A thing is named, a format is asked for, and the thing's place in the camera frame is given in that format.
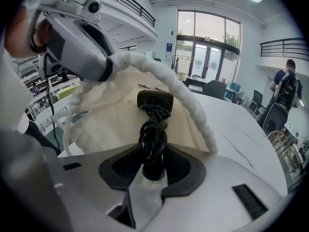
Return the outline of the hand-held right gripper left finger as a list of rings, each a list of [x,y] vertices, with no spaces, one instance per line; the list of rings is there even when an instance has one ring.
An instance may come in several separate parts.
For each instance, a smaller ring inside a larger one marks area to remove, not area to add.
[[[59,155],[66,177],[117,231],[142,229],[140,150],[141,144],[129,144],[91,154]]]

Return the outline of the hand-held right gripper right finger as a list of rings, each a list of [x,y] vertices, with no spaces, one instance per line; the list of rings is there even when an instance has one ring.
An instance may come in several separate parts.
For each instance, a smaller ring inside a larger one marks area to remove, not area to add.
[[[200,159],[206,167],[202,184],[186,197],[167,198],[141,232],[249,231],[252,214],[261,217],[282,199],[282,167],[274,152],[253,157],[245,167],[221,155],[173,145]]]

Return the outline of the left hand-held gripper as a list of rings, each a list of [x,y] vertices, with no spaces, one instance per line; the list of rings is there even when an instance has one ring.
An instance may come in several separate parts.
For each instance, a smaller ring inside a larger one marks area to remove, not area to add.
[[[105,82],[112,74],[110,56],[115,53],[97,25],[80,16],[87,0],[41,0],[30,24],[34,31],[41,14],[50,23],[45,53],[39,54],[38,73],[48,78],[64,68],[76,76]]]

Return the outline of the beige cloth bag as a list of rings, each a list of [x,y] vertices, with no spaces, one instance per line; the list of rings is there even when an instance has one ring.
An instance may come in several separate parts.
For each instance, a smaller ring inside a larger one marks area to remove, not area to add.
[[[63,151],[73,155],[69,146],[75,143],[84,154],[136,143],[146,113],[137,107],[140,91],[166,91],[175,104],[166,130],[171,143],[217,153],[214,133],[207,115],[194,94],[165,64],[134,52],[111,56],[113,72],[103,83],[82,81],[73,92],[66,112]]]

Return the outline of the black hair dryer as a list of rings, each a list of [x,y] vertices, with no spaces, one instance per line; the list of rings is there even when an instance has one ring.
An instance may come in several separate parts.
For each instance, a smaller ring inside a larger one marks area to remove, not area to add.
[[[137,106],[148,116],[139,136],[142,173],[151,181],[161,180],[165,175],[162,155],[168,140],[166,128],[171,117],[173,96],[165,91],[145,89],[138,93]]]

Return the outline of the person's left forearm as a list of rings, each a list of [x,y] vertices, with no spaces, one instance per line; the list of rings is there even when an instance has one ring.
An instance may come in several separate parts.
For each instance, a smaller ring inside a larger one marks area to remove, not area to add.
[[[24,6],[20,6],[14,18],[7,26],[5,32],[5,40],[4,40],[5,49],[14,58],[18,58],[22,54],[22,50],[20,49],[22,44],[19,43],[18,41],[19,39],[22,38],[22,30],[20,29],[20,27],[22,26],[22,23],[26,18],[27,18],[27,10]]]

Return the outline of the person's left hand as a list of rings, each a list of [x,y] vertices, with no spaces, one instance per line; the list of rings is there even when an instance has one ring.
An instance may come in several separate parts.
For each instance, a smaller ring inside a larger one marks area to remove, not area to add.
[[[27,8],[19,7],[22,18],[20,23],[20,57],[30,57],[46,52],[47,40],[49,38],[50,23],[44,19],[34,27],[34,31],[30,32],[31,21],[28,19]]]

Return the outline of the person's white shirt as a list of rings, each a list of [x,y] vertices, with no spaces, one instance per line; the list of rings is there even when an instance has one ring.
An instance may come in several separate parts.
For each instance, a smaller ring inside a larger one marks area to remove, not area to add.
[[[24,134],[29,126],[26,115],[33,96],[8,61],[4,44],[0,44],[0,129]]]

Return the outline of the grey shell chair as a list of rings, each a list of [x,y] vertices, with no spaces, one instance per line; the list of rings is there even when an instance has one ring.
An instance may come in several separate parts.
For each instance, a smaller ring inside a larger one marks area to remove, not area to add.
[[[274,103],[263,123],[263,131],[268,136],[273,131],[281,131],[288,119],[288,112]]]

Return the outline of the black mesh chair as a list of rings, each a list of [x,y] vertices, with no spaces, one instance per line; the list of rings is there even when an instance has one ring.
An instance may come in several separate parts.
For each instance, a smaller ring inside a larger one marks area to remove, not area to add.
[[[257,90],[254,90],[253,99],[249,104],[249,109],[252,112],[252,116],[255,115],[259,116],[262,113],[264,109],[264,106],[262,105],[262,100],[263,100],[263,94]]]

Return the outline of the teal padded chair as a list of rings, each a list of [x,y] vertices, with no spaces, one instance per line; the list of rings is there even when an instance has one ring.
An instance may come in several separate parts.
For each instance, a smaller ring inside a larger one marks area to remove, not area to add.
[[[226,84],[218,80],[211,80],[202,87],[202,94],[217,99],[224,99]]]

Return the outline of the long white table black legs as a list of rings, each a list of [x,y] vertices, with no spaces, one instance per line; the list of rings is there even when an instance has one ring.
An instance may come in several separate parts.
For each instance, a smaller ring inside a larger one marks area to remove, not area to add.
[[[187,75],[184,84],[191,92],[202,94],[203,87],[207,84],[207,81],[196,76]]]

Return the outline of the glass entrance door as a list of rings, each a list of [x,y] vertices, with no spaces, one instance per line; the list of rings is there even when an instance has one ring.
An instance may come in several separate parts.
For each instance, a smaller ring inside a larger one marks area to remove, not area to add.
[[[233,80],[240,53],[240,23],[198,11],[178,11],[172,67],[179,76]]]

